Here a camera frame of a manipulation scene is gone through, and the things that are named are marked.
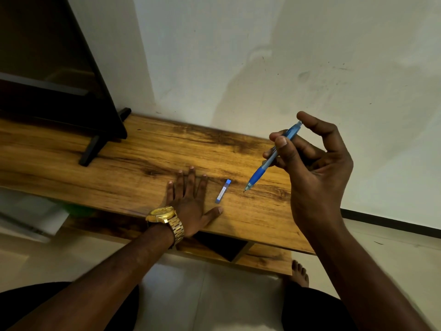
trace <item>black monitor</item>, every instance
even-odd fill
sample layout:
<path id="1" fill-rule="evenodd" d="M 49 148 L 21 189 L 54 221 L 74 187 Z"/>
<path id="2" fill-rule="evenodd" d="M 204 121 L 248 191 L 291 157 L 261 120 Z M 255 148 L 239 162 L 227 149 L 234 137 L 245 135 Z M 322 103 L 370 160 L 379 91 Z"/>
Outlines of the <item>black monitor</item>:
<path id="1" fill-rule="evenodd" d="M 127 137 L 67 0 L 0 0 L 0 109 Z"/>

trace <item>hand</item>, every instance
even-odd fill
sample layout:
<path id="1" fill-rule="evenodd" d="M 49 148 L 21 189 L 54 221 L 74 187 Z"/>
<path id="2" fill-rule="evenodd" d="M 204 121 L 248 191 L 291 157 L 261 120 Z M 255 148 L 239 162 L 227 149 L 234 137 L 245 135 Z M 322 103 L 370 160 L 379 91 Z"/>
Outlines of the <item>hand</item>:
<path id="1" fill-rule="evenodd" d="M 285 130 L 269 135 L 279 157 L 275 166 L 288 172 L 291 180 L 291 211 L 294 221 L 306 234 L 317 228 L 343 224 L 340 204 L 352 172 L 353 162 L 334 124 L 319 120 L 304 111 L 297 118 L 312 132 L 322 136 L 327 152 L 300 136 L 292 142 L 282 136 Z M 271 151 L 263 154 L 268 158 Z"/>
<path id="2" fill-rule="evenodd" d="M 167 204 L 171 205 L 184 227 L 184 237 L 191 237 L 210 221 L 219 217 L 223 209 L 220 206 L 214 207 L 204 214 L 204 201 L 208 177 L 206 174 L 201 178 L 199 187 L 196 190 L 195 168 L 190 167 L 188 171 L 187 186 L 184 186 L 184 173 L 179 171 L 176 185 L 173 181 L 167 184 Z"/>

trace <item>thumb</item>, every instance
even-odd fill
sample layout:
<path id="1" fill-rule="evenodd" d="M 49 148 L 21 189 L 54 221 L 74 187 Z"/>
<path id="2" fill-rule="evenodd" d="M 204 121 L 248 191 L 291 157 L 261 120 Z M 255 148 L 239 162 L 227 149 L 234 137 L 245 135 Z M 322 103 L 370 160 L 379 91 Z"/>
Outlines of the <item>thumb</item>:
<path id="1" fill-rule="evenodd" d="M 213 209 L 207 211 L 201 218 L 203 226 L 205 227 L 213 219 L 218 218 L 222 212 L 223 208 L 221 206 L 214 207 Z"/>
<path id="2" fill-rule="evenodd" d="M 286 165 L 285 170 L 290 176 L 299 175 L 304 172 L 304 170 L 307 170 L 297 149 L 288 138 L 279 136 L 274 143 L 276 144 L 277 153 Z"/>

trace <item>fingernail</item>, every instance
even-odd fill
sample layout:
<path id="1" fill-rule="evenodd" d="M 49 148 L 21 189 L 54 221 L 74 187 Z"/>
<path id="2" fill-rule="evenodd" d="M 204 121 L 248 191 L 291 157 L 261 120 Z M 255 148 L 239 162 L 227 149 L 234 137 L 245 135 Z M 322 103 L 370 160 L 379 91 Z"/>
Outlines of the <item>fingernail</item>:
<path id="1" fill-rule="evenodd" d="M 286 145 L 286 137 L 279 136 L 276 138 L 276 141 L 274 142 L 278 147 L 283 147 Z"/>

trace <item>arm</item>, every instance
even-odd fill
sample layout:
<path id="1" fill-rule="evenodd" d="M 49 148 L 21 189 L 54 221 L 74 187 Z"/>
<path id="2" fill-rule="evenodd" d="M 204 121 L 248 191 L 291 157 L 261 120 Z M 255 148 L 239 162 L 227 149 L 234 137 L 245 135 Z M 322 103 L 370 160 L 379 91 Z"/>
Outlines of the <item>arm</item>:
<path id="1" fill-rule="evenodd" d="M 361 330 L 430 330 L 391 279 L 346 229 L 340 204 L 353 162 L 335 125 L 299 112 L 322 136 L 327 152 L 296 136 L 272 133 L 276 166 L 291 180 L 291 210 L 331 282 Z"/>
<path id="2" fill-rule="evenodd" d="M 207 177 L 195 190 L 195 170 L 190 169 L 184 193 L 184 175 L 167 185 L 167 204 L 176 210 L 190 237 L 222 212 L 213 208 L 203 214 Z M 104 330 L 126 297 L 147 271 L 174 243 L 172 230 L 156 224 L 66 289 L 43 303 L 9 330 Z"/>

